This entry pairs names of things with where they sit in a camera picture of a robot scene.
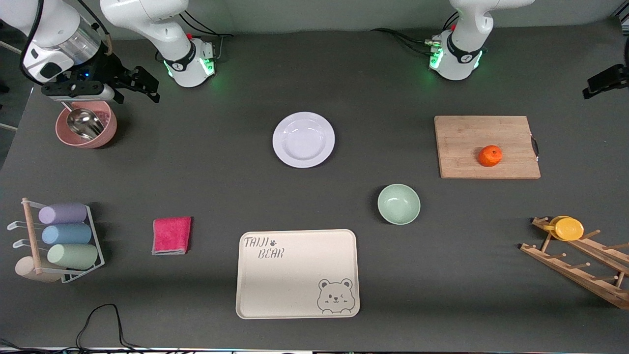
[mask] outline pink bowl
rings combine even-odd
[[[90,141],[86,141],[78,134],[70,130],[67,123],[70,111],[64,108],[64,110],[59,113],[57,123],[55,124],[55,133],[57,133],[57,137],[61,140],[61,142],[66,145],[80,147],[82,149],[94,149],[107,144],[111,138],[114,137],[116,129],[118,128],[118,122],[116,121],[116,115],[111,111],[107,102],[72,102],[70,106],[73,108],[87,108],[88,110],[93,111],[96,113],[98,119],[101,120],[105,129],[97,137]]]

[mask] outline wooden rod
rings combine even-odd
[[[585,268],[587,266],[591,266],[592,264],[590,264],[590,262],[585,262],[585,263],[581,263],[580,265],[573,265],[573,266],[569,266],[568,269],[579,269],[579,268]]]
[[[585,235],[583,235],[580,239],[581,239],[581,240],[589,239],[590,237],[592,237],[592,236],[596,236],[596,235],[598,235],[598,234],[600,234],[600,233],[601,233],[601,231],[600,231],[600,230],[594,230],[594,231],[590,232],[589,234],[585,234]]]
[[[532,222],[531,224],[533,224],[533,225],[535,225],[535,226],[537,226],[537,227],[541,227],[541,226],[542,226],[542,225],[541,225],[541,223],[542,223],[542,222],[545,222],[545,221],[548,221],[548,218],[547,218],[547,217],[545,217],[545,218],[543,218],[543,219],[540,219],[540,218],[538,218],[538,217],[534,217],[534,218],[533,218],[533,222]]]
[[[554,254],[552,256],[546,256],[546,259],[547,260],[552,260],[552,259],[561,258],[561,257],[565,257],[565,256],[567,256],[567,254],[559,253],[559,254]]]
[[[605,246],[603,247],[603,249],[608,250],[608,249],[619,249],[619,248],[627,248],[627,247],[629,247],[629,242],[617,244],[616,246]]]
[[[31,254],[33,256],[35,274],[42,274],[42,260],[39,257],[39,249],[37,249],[35,225],[33,223],[33,214],[31,214],[31,205],[28,203],[28,198],[22,198],[22,206],[24,207],[24,218],[26,219],[26,228],[28,229],[28,241],[31,243]]]
[[[590,280],[592,280],[593,282],[595,282],[597,280],[605,280],[605,281],[607,281],[607,280],[618,280],[618,275],[614,275],[612,277],[594,277],[594,278],[592,278]]]
[[[614,285],[616,285],[617,288],[620,288],[620,285],[622,285],[623,283],[623,279],[625,279],[625,274],[621,271],[620,274],[618,275],[618,280],[616,281]]]
[[[548,248],[548,244],[550,243],[551,238],[552,238],[552,235],[549,232],[548,236],[546,236],[546,240],[544,240],[544,244],[542,245],[542,248],[540,249],[542,253],[546,253],[546,249]]]

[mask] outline pink cloth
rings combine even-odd
[[[192,217],[168,217],[153,221],[154,256],[185,254],[188,251]]]

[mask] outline dark gray tabletop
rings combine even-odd
[[[571,215],[602,229],[603,243],[628,241],[629,93],[581,96],[587,78],[621,62],[623,43],[617,21],[498,29],[477,72],[452,83],[383,33],[240,35],[216,77],[184,89],[148,41],[118,42],[127,66],[160,80],[162,101],[124,92],[113,144],[81,150],[57,140],[61,104],[36,90],[0,172],[1,225],[23,219],[22,197],[89,203],[107,264],[70,284],[31,282],[13,271],[28,250],[11,243],[26,233],[4,232],[1,336],[71,345],[89,311],[114,302],[127,340],[152,347],[626,353],[629,312],[516,247],[541,243],[536,215]],[[321,166],[294,169],[271,136],[305,110],[331,122],[337,145]],[[441,179],[435,115],[528,116],[542,178]],[[420,195],[414,223],[376,214],[390,183]],[[152,221],[183,215],[194,217],[188,254],[152,256]],[[336,228],[358,239],[355,317],[236,315],[243,233]],[[583,260],[563,244],[549,251]],[[111,311],[94,316],[84,344],[117,346]]]

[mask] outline beige tray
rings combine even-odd
[[[240,238],[241,318],[353,317],[359,309],[352,231],[248,232]]]

